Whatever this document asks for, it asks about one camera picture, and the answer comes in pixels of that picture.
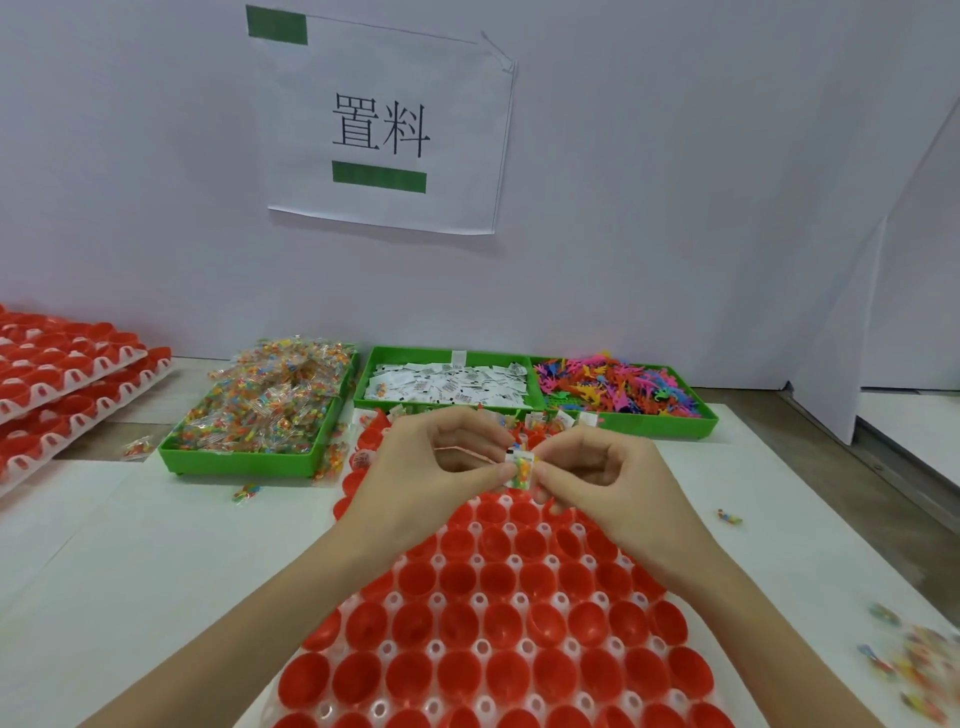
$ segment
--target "green tray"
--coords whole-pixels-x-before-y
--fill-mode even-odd
[[[276,452],[212,452],[209,450],[179,449],[176,447],[176,435],[183,427],[183,421],[160,445],[160,457],[167,470],[177,475],[264,475],[272,477],[313,477],[324,457],[326,443],[330,433],[340,419],[350,385],[357,371],[360,354],[350,358],[350,364],[340,385],[339,396],[331,398],[324,423],[320,425],[313,448],[303,455],[281,454]]]
[[[540,364],[549,359],[562,359],[561,356],[531,356],[532,364]],[[634,364],[636,367],[649,369],[665,369],[671,376],[677,378],[677,383],[697,402],[697,409],[703,417],[664,417],[662,415],[633,415],[625,412],[597,412],[600,417],[598,426],[611,429],[614,432],[623,432],[628,435],[641,437],[676,437],[688,440],[702,440],[710,435],[720,419],[713,414],[707,404],[700,399],[696,392],[670,367],[662,364]],[[567,414],[579,418],[577,410],[565,410]]]
[[[373,347],[370,357],[367,359],[367,366],[364,367],[363,375],[357,384],[356,392],[353,395],[353,404],[364,409],[380,409],[387,411],[402,404],[410,411],[412,408],[415,413],[425,412],[439,407],[448,407],[449,404],[441,402],[413,402],[413,401],[389,401],[389,400],[367,400],[364,395],[367,394],[367,382],[373,376],[373,368],[377,364],[449,364],[452,350],[450,349],[405,349],[403,347]],[[529,356],[523,356],[515,353],[491,353],[491,352],[467,352],[467,366],[469,367],[509,367],[514,362],[518,362],[527,368],[527,394],[523,398],[527,406],[523,410],[542,410],[546,407],[546,401],[543,394],[540,393],[540,385],[537,382],[537,373],[534,372],[533,365],[530,363]],[[504,415],[513,415],[516,413],[516,407],[487,407],[493,412],[500,412]]]

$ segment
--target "green tape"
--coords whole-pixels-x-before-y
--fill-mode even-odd
[[[306,15],[248,5],[247,33],[250,37],[306,45]]]
[[[373,167],[369,164],[335,161],[333,162],[333,181],[426,194],[426,172],[413,172],[409,169]]]

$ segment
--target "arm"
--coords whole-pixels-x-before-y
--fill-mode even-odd
[[[466,407],[394,423],[343,518],[286,569],[88,718],[83,728],[231,726],[334,608],[516,473],[513,437]],[[499,465],[486,465],[459,447]]]
[[[707,623],[771,728],[881,723],[714,541],[649,440],[573,427],[535,448],[536,482],[581,508]]]

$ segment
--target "paper sign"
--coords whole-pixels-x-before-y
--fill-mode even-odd
[[[515,64],[470,42],[247,6],[268,207],[493,232]]]

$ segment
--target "person's right hand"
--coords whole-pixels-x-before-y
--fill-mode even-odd
[[[584,511],[670,591],[720,551],[650,440],[580,425],[534,454],[535,500]]]

